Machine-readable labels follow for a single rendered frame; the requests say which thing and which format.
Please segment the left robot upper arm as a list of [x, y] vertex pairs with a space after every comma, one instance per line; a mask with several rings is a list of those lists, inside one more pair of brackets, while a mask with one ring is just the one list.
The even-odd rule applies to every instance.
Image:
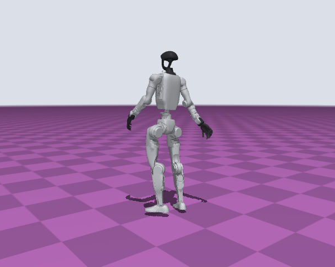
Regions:
[[152, 96], [154, 95], [154, 92], [156, 90], [156, 87], [158, 84], [161, 83], [163, 78], [163, 75], [160, 74], [152, 74], [149, 78], [149, 84], [146, 90], [146, 100], [144, 102], [145, 105], [150, 105], [152, 102]]

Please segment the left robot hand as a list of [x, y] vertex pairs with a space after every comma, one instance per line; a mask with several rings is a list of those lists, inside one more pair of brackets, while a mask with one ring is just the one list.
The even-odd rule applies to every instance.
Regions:
[[131, 128], [130, 128], [131, 126], [130, 126], [130, 125], [132, 125], [132, 124], [131, 124], [131, 121], [134, 120], [134, 118], [135, 118], [135, 115], [131, 115], [131, 116], [128, 115], [128, 119], [127, 119], [127, 129], [131, 130]]

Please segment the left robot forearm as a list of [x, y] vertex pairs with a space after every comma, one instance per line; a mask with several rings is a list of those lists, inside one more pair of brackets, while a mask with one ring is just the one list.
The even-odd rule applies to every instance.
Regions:
[[136, 116], [137, 116], [143, 109], [145, 109], [145, 107], [146, 107], [145, 104], [144, 104], [145, 100], [146, 100], [146, 97], [145, 97], [145, 96], [142, 96], [141, 100], [138, 102], [138, 105], [137, 105], [132, 111], [130, 111], [129, 116], [131, 116], [131, 115], [135, 115], [135, 118], [136, 118]]

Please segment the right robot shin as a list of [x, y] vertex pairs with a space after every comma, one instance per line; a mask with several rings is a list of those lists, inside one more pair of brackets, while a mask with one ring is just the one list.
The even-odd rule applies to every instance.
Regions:
[[178, 203], [183, 202], [183, 187], [184, 187], [184, 175], [183, 175], [183, 165], [182, 163], [181, 167], [182, 167], [182, 171], [180, 174], [174, 174], [173, 173], [173, 180], [174, 180], [174, 186], [176, 188], [176, 192], [177, 192], [177, 199], [178, 199]]

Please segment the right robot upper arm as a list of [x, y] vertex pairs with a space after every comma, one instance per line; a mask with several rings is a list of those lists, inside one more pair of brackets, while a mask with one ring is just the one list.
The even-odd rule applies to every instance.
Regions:
[[191, 98], [189, 96], [189, 92], [186, 86], [186, 80], [183, 77], [180, 77], [181, 79], [181, 90], [180, 93], [183, 96], [184, 100], [182, 101], [182, 105], [184, 107], [188, 107], [192, 105]]

